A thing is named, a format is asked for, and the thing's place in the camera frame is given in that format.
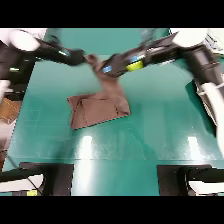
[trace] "blue marking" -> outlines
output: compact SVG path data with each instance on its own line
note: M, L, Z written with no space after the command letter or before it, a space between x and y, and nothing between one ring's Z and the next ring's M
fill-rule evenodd
M131 61L131 63L136 62L136 61L138 61L138 57L137 56L133 56L130 61Z
M107 66L107 67L103 68L104 73L110 72L111 70L112 70L111 66Z

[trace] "brown cloth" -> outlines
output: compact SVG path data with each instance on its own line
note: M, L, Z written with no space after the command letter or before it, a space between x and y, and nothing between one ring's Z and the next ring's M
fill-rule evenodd
M96 55L86 58L98 78L103 92L68 97L72 108L70 126L73 130L130 115L128 101L118 78L100 72L104 65Z

